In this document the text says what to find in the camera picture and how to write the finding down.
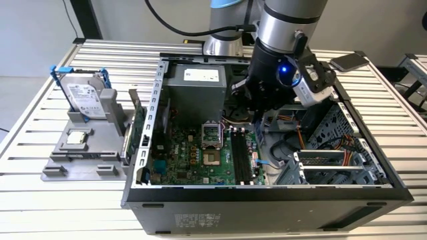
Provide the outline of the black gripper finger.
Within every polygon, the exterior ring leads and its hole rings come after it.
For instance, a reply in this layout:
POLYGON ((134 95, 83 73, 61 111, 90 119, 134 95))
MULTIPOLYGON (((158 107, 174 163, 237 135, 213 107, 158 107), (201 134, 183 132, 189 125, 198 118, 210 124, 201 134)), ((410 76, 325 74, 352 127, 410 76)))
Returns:
POLYGON ((259 91, 247 84, 247 79, 231 85, 231 95, 238 105, 253 112, 253 119, 261 120, 265 114, 262 98, 259 91))

